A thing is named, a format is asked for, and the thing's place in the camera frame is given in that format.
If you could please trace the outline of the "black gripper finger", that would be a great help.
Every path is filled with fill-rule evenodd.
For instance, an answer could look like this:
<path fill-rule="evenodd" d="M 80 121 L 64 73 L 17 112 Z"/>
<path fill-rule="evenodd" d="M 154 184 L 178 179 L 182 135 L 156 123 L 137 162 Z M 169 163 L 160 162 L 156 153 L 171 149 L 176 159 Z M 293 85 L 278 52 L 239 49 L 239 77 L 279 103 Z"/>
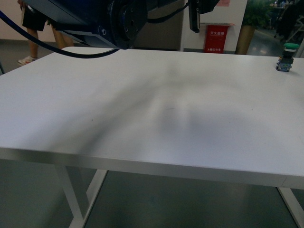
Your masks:
<path fill-rule="evenodd" d="M 200 1 L 199 0 L 189 0 L 189 21 L 190 21 L 190 30 L 195 33 L 200 32 L 199 19 L 200 19 Z"/>

